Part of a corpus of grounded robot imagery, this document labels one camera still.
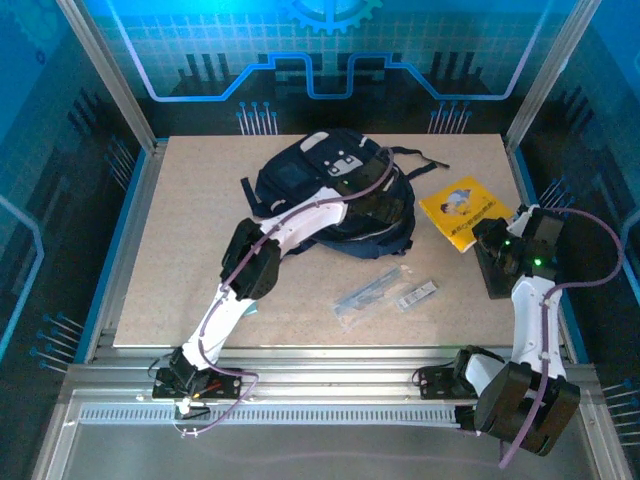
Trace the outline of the small grey packaged eraser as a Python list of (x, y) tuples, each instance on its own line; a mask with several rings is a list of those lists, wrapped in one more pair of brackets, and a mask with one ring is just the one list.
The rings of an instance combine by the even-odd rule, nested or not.
[(424, 302), (437, 290), (438, 285), (432, 280), (419, 286), (412, 286), (409, 290), (400, 294), (395, 300), (395, 305), (401, 312), (407, 312)]

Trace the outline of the navy blue backpack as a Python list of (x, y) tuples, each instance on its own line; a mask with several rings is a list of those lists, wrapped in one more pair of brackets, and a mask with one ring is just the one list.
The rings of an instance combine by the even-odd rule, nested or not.
[[(332, 188), (341, 196), (342, 178), (349, 168), (343, 165), (342, 152), (375, 152), (393, 148), (396, 155), (417, 155), (426, 162), (404, 174), (411, 181), (436, 168), (447, 169), (445, 163), (424, 156), (418, 149), (403, 146), (382, 147), (370, 137), (347, 128), (318, 130), (290, 145), (272, 157), (259, 171), (251, 185), (241, 180), (245, 197), (254, 216), (269, 219), (280, 215), (316, 194), (321, 188)], [(377, 259), (386, 255), (402, 255), (412, 246), (416, 220), (413, 216), (399, 224), (344, 224), (326, 227), (291, 249), (298, 255), (316, 244), (360, 259)]]

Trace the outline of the clear plastic stationery pouch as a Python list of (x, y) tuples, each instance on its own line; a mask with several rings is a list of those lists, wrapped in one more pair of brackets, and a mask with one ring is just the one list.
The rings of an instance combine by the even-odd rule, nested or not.
[(339, 297), (331, 311), (341, 331), (351, 332), (363, 322), (399, 311), (396, 302), (413, 285), (414, 279), (415, 272), (410, 267), (397, 265)]

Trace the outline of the aluminium front rail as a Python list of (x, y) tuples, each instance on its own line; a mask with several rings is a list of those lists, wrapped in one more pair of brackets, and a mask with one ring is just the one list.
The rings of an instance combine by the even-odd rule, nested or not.
[[(99, 346), (85, 363), (68, 367), (63, 390), (132, 401), (150, 399), (147, 373), (166, 348)], [(259, 375), (248, 401), (260, 404), (417, 404), (416, 369), (454, 359), (456, 347), (232, 347), (218, 366)]]

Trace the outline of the yellow picture book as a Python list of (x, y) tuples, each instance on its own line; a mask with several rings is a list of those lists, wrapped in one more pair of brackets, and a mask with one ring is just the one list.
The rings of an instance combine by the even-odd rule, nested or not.
[(476, 239), (472, 228), (483, 219), (508, 219), (514, 211), (472, 176), (423, 198), (419, 205), (431, 222), (460, 252)]

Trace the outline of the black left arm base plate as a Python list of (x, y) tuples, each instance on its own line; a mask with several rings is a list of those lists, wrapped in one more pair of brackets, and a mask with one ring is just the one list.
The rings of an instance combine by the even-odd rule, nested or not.
[(185, 386), (169, 368), (160, 368), (156, 373), (152, 398), (238, 399), (241, 386), (240, 376), (225, 375), (211, 369), (197, 372), (195, 379)]

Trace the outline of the grey metal front platform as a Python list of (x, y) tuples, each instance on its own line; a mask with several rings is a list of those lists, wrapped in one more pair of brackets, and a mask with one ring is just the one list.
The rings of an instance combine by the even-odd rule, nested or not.
[(545, 457), (501, 469), (498, 441), (408, 425), (222, 425), (183, 439), (170, 425), (80, 418), (51, 426), (29, 480), (640, 480), (615, 440), (576, 417)]

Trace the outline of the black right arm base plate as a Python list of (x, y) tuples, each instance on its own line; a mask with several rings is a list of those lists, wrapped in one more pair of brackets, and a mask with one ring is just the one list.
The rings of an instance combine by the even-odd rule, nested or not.
[(465, 399), (468, 392), (454, 376), (454, 369), (447, 366), (428, 366), (417, 369), (412, 382), (419, 389), (422, 400)]

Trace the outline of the aluminium frame post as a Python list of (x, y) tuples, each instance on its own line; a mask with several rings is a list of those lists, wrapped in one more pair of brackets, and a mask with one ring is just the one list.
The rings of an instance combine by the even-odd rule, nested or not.
[(55, 0), (119, 112), (146, 154), (156, 156), (166, 142), (154, 135), (128, 82), (83, 0)]
[(519, 147), (601, 3), (602, 0), (576, 0), (506, 132), (508, 154), (514, 154)]

